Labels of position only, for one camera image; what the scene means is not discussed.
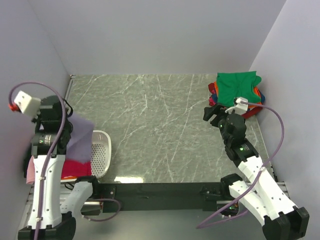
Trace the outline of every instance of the stack of clothes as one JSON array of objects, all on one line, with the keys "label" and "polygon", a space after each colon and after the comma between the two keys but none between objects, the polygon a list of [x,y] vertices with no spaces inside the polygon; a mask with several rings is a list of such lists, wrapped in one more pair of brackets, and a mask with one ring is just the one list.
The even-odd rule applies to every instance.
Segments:
[{"label": "stack of clothes", "polygon": [[[208,85],[212,94],[209,98],[209,105],[214,106],[219,103],[229,108],[234,106],[234,99],[237,97],[243,97],[250,103],[262,105],[266,98],[257,87],[260,82],[261,77],[257,76],[256,71],[218,73],[216,81]],[[248,111],[242,116],[248,119],[261,110],[260,106],[249,105]]]}]

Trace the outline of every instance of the purple hose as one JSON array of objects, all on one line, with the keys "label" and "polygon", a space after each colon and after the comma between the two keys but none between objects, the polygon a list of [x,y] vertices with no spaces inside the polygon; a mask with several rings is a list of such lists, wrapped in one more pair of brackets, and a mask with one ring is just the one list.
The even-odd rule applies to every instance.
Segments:
[{"label": "purple hose", "polygon": [[[252,102],[241,102],[242,104],[246,104],[246,105],[253,105],[256,107],[263,107],[265,109],[269,109],[270,111],[272,111],[277,118],[280,121],[281,124],[281,138],[280,138],[280,142],[277,146],[277,148],[275,149],[275,151],[273,152],[273,154],[262,164],[262,167],[265,167],[268,163],[270,163],[270,161],[274,158],[274,156],[278,153],[283,141],[284,141],[284,137],[285,137],[285,126],[284,126],[284,122],[282,121],[280,115],[271,107],[269,106],[265,106],[265,105],[261,105],[261,104],[256,104],[256,103],[252,103]],[[224,211],[225,209],[229,208],[231,205],[237,203],[240,199],[242,199],[247,193],[249,193],[256,185],[256,183],[259,180],[259,177],[261,175],[261,171],[258,172],[256,178],[254,179],[253,183],[251,184],[251,186],[244,192],[242,193],[240,196],[238,196],[236,199],[234,199],[233,201],[231,201],[230,203],[228,203],[227,205],[225,205],[224,207],[220,208],[218,211],[214,212],[212,215],[210,215],[209,217],[207,217],[205,220],[203,220],[198,226],[196,226],[197,229],[203,229],[203,228],[207,228],[210,227],[212,225],[215,224],[220,224],[220,223],[224,223],[226,221],[232,220],[232,219],[236,219],[238,217],[244,216],[246,212],[243,212],[239,215],[233,216],[231,218],[225,219],[225,220],[221,220],[221,221],[215,221],[209,224],[206,224],[210,219],[214,218],[215,216],[217,216],[218,214],[220,214],[222,211]]]},{"label": "purple hose", "polygon": [[112,199],[112,198],[101,198],[101,199],[95,199],[95,201],[109,201],[109,202],[114,202],[118,205],[118,209],[116,210],[115,214],[113,214],[112,216],[108,217],[108,218],[104,218],[104,219],[93,219],[87,216],[83,216],[85,219],[88,219],[89,221],[92,222],[104,222],[104,221],[108,221],[110,219],[113,219],[115,216],[118,215],[118,213],[121,210],[121,203],[118,200]]},{"label": "purple hose", "polygon": [[[60,135],[64,129],[64,126],[65,126],[65,122],[66,122],[66,106],[65,106],[65,103],[64,103],[64,100],[63,98],[60,96],[60,94],[54,90],[52,87],[50,86],[47,86],[46,84],[44,83],[41,83],[41,82],[35,82],[35,81],[26,81],[26,82],[22,82],[22,83],[19,83],[17,85],[15,85],[9,92],[9,104],[12,105],[13,102],[12,102],[12,95],[13,95],[13,92],[20,86],[22,85],[26,85],[26,84],[36,84],[36,85],[41,85],[41,86],[44,86],[48,89],[50,89],[51,91],[53,91],[56,96],[59,98],[59,101],[61,103],[61,107],[62,107],[62,120],[61,120],[61,125],[59,127],[59,130],[56,134],[56,137],[52,143],[52,145],[50,146],[49,148],[49,151],[46,155],[46,158],[45,158],[45,161],[44,161],[44,164],[43,164],[43,168],[41,170],[41,177],[44,177],[45,174],[46,174],[46,169],[47,169],[47,166],[48,166],[48,163],[50,161],[50,157],[51,157],[51,154],[60,138]],[[43,179],[40,180],[40,185],[39,185],[39,201],[38,201],[38,210],[37,210],[37,218],[42,218],[42,208],[43,208],[43,204],[44,204],[44,188],[45,188],[45,182]],[[41,226],[41,221],[38,221],[36,223],[36,227],[35,227],[35,231],[34,231],[34,240],[38,240],[38,235],[39,235],[39,230],[40,230],[40,226]]]}]

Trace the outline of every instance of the purple cable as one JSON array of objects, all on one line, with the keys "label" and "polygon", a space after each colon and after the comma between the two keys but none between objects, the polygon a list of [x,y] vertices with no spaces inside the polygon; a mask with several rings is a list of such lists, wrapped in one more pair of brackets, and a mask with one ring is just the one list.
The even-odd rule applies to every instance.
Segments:
[{"label": "purple cable", "polygon": [[[276,116],[277,118],[279,119],[280,121],[280,124],[281,124],[281,138],[280,138],[280,142],[277,146],[277,148],[275,149],[275,151],[273,152],[273,154],[262,164],[262,168],[265,167],[268,163],[270,163],[270,161],[274,158],[274,156],[278,153],[283,141],[284,141],[284,137],[285,137],[285,126],[284,126],[284,122],[282,121],[280,115],[274,110],[272,109],[271,107],[269,106],[265,106],[265,105],[261,105],[261,104],[256,104],[256,103],[252,103],[252,102],[244,102],[242,101],[241,102],[242,104],[246,104],[246,105],[252,105],[252,106],[256,106],[256,107],[263,107],[265,109],[269,109],[270,111],[272,111]],[[228,203],[227,205],[225,205],[224,207],[220,208],[218,211],[214,212],[212,215],[210,215],[209,217],[207,217],[205,220],[203,220],[198,226],[196,226],[197,229],[203,229],[203,228],[207,228],[207,227],[210,227],[212,225],[216,225],[216,224],[220,224],[220,223],[224,223],[229,220],[232,220],[232,219],[236,219],[238,217],[241,217],[243,215],[245,215],[246,212],[243,212],[239,215],[236,215],[236,216],[233,216],[229,219],[225,219],[225,220],[221,220],[221,221],[215,221],[215,222],[212,222],[212,223],[209,223],[209,224],[206,224],[210,219],[214,218],[215,216],[217,216],[218,214],[220,214],[222,211],[224,211],[225,209],[229,208],[231,205],[237,203],[240,199],[242,199],[247,193],[249,193],[256,185],[256,183],[258,182],[259,180],[259,177],[261,176],[261,171],[258,172],[256,178],[254,179],[253,183],[251,184],[251,186],[244,192],[242,193],[240,196],[238,196],[237,198],[235,198],[233,201],[231,201],[230,203]]]},{"label": "purple cable", "polygon": [[[26,81],[26,82],[22,82],[22,83],[19,83],[17,85],[15,85],[9,92],[9,104],[12,105],[13,102],[12,102],[12,95],[13,95],[13,92],[20,86],[22,85],[26,85],[26,84],[36,84],[36,85],[41,85],[41,86],[44,86],[48,89],[50,89],[51,91],[53,91],[56,96],[59,98],[59,101],[61,103],[61,107],[62,107],[62,120],[61,120],[61,125],[59,127],[59,130],[56,134],[56,137],[52,143],[52,145],[50,146],[49,148],[49,151],[46,155],[46,158],[45,158],[45,161],[44,161],[44,164],[43,164],[43,168],[41,170],[41,177],[45,177],[45,174],[46,174],[46,169],[47,169],[47,166],[48,166],[48,163],[49,163],[49,160],[50,160],[50,157],[51,157],[51,154],[60,138],[60,135],[64,129],[64,126],[65,126],[65,122],[66,122],[66,106],[65,106],[65,103],[64,103],[64,100],[63,98],[60,96],[60,94],[54,90],[52,87],[44,84],[44,83],[41,83],[41,82],[36,82],[36,81]],[[38,201],[38,211],[37,211],[37,218],[42,218],[42,208],[43,208],[43,204],[44,204],[44,188],[45,188],[45,181],[44,179],[41,179],[40,180],[40,185],[39,185],[39,201]],[[34,238],[33,240],[38,240],[38,235],[39,235],[39,230],[40,230],[40,226],[41,226],[41,221],[38,221],[36,223],[36,227],[35,227],[35,231],[34,231]]]},{"label": "purple cable", "polygon": [[95,199],[95,201],[109,201],[109,202],[114,202],[118,205],[118,209],[116,210],[115,214],[113,214],[112,216],[108,217],[108,218],[104,218],[104,219],[93,219],[87,216],[83,216],[85,219],[88,219],[89,221],[92,222],[104,222],[104,221],[108,221],[110,219],[113,219],[115,216],[118,215],[118,213],[120,212],[121,209],[121,203],[118,200],[112,199],[112,198],[101,198],[101,199]]}]

